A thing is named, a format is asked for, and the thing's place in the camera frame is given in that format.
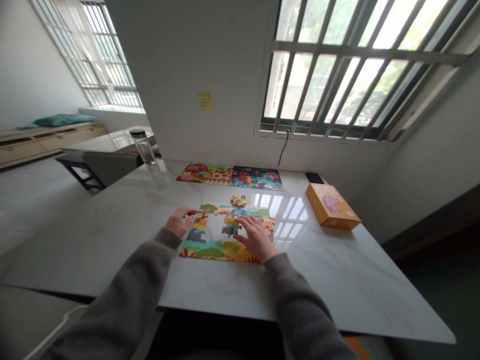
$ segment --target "wooden bench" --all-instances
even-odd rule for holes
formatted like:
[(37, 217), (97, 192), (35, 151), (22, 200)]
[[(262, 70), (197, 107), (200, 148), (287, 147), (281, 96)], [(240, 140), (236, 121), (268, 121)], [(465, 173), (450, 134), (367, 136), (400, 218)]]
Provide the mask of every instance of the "wooden bench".
[(58, 127), (0, 131), (0, 169), (55, 153), (60, 148), (107, 134), (98, 121)]

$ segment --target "cartoon illustration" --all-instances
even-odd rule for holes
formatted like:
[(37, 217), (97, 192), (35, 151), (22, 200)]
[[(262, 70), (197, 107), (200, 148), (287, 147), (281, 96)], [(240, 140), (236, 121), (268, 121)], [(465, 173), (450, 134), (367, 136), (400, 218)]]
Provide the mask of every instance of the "cartoon illustration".
[[(211, 228), (207, 230), (207, 223), (211, 214), (215, 217), (225, 216), (221, 231), (219, 227), (215, 230)], [(221, 234), (226, 234), (226, 237), (230, 239), (233, 235), (238, 234), (242, 226), (235, 221), (235, 217), (239, 215), (259, 218), (269, 239), (272, 242), (274, 241), (275, 219), (270, 217), (268, 208), (257, 206), (237, 208), (232, 204), (206, 202), (201, 204), (179, 256), (182, 258), (261, 264), (262, 261), (250, 253), (240, 241), (226, 241), (225, 235), (223, 238), (221, 236)]]
[(190, 163), (176, 178), (177, 181), (215, 185), (230, 185), (233, 166), (201, 162)]
[(226, 226), (221, 229), (221, 232), (222, 234), (227, 234), (228, 238), (231, 238), (232, 235), (237, 235), (239, 233), (239, 229), (242, 228), (242, 225), (240, 225), (234, 219), (235, 216), (232, 215), (231, 217), (225, 216), (225, 220), (223, 220), (223, 223), (226, 224)]
[(230, 200), (231, 204), (241, 208), (247, 205), (247, 197), (245, 195), (233, 195)]
[(240, 188), (284, 190), (277, 170), (259, 167), (234, 166), (230, 185)]
[(325, 206), (329, 212), (331, 213), (341, 213), (342, 211), (337, 207), (340, 204), (340, 201), (333, 196), (325, 195), (322, 197), (321, 202), (323, 206)]

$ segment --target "glass water bottle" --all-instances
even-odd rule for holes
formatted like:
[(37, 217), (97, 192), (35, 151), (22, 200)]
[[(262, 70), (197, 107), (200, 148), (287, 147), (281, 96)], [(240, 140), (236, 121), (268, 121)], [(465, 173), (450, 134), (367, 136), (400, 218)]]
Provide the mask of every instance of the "glass water bottle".
[(130, 135), (135, 141), (136, 148), (138, 149), (138, 153), (140, 154), (143, 162), (147, 165), (155, 165), (156, 161), (154, 152), (152, 151), (152, 147), (150, 146), (150, 141), (145, 133), (145, 130), (130, 130)]

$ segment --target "yellow sticky note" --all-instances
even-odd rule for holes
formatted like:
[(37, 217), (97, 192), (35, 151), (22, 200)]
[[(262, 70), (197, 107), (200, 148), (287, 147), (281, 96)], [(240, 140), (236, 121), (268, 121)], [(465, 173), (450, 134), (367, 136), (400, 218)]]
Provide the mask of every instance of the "yellow sticky note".
[(198, 101), (202, 110), (215, 110), (214, 97), (211, 92), (199, 92)]

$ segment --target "gray chair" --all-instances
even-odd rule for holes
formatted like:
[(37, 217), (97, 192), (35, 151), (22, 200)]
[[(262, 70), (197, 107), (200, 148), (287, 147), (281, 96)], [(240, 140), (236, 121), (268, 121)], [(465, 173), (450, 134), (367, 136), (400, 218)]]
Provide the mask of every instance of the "gray chair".
[(141, 159), (137, 161), (137, 155), (95, 151), (85, 151), (83, 161), (105, 187), (109, 187), (143, 164)]

